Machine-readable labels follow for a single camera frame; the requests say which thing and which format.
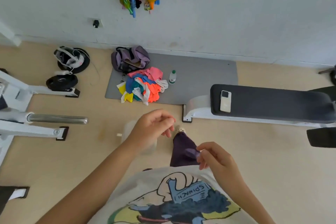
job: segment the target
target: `beige floor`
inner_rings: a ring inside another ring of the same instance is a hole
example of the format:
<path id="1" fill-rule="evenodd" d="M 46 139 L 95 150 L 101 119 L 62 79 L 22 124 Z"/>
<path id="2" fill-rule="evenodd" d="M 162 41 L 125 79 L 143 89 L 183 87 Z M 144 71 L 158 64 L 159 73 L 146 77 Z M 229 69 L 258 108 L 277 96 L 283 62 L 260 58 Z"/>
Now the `beige floor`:
<path id="1" fill-rule="evenodd" d="M 55 47 L 33 43 L 0 47 L 0 66 L 28 84 L 44 85 L 57 70 L 52 56 Z M 111 51 L 87 51 L 100 79 L 90 65 L 78 74 L 80 98 L 35 95 L 29 110 L 88 116 L 90 122 L 71 125 L 65 142 L 15 137 L 0 170 L 0 184 L 30 186 L 31 190 L 26 199 L 8 202 L 1 224 L 37 221 L 117 147 L 116 134 L 122 132 L 125 122 L 157 108 L 165 108 L 181 121 L 180 106 L 146 107 L 139 102 L 121 104 L 105 99 Z M 237 69 L 240 85 L 292 90 L 331 85 L 327 76 L 314 69 L 244 62 L 238 62 Z M 310 147 L 306 128 L 203 119 L 195 119 L 185 128 L 196 144 L 216 141 L 234 156 L 246 182 L 277 223 L 335 223 L 336 150 Z M 171 140 L 160 138 L 157 151 L 138 157 L 126 177 L 168 165 L 171 151 Z"/>

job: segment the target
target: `black plug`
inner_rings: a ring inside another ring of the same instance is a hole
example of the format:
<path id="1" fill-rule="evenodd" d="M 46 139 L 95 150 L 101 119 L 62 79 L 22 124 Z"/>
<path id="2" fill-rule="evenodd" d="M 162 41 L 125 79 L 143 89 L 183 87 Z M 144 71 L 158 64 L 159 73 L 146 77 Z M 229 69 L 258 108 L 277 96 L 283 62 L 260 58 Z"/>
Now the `black plug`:
<path id="1" fill-rule="evenodd" d="M 98 28 L 99 27 L 99 20 L 94 20 L 93 21 L 93 27 Z"/>

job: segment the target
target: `graphic print on shirt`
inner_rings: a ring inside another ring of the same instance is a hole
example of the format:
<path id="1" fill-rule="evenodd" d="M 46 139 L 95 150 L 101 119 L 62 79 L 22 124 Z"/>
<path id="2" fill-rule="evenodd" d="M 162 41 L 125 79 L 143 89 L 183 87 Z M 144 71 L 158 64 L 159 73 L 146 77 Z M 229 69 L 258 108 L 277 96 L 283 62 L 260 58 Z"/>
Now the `graphic print on shirt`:
<path id="1" fill-rule="evenodd" d="M 112 213 L 107 224 L 218 224 L 238 211 L 238 205 L 209 184 L 176 172 L 163 178 L 156 190 Z"/>

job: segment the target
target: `plastic bottle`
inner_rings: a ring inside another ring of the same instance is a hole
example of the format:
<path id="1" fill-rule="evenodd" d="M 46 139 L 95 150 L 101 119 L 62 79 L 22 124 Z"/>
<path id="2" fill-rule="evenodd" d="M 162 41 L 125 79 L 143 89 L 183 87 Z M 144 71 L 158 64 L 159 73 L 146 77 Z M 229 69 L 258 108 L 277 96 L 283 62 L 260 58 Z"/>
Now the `plastic bottle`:
<path id="1" fill-rule="evenodd" d="M 169 76 L 169 83 L 170 84 L 173 84 L 175 83 L 176 81 L 176 71 L 173 70 L 171 73 L 170 73 L 170 76 Z"/>

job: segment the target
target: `gray mat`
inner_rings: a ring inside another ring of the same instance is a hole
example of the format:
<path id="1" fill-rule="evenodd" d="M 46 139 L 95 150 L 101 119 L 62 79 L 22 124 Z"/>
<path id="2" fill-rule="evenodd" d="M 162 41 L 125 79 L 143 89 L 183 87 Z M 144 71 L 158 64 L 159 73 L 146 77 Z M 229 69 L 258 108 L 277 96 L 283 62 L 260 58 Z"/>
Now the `gray mat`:
<path id="1" fill-rule="evenodd" d="M 164 80 L 169 81 L 172 70 L 176 70 L 176 82 L 160 94 L 157 103 L 186 104 L 190 99 L 210 95 L 214 84 L 238 85 L 237 67 L 234 61 L 192 58 L 174 55 L 149 53 L 149 67 L 157 67 L 163 72 Z M 127 81 L 128 76 L 112 70 L 105 98 L 120 99 L 117 85 Z"/>

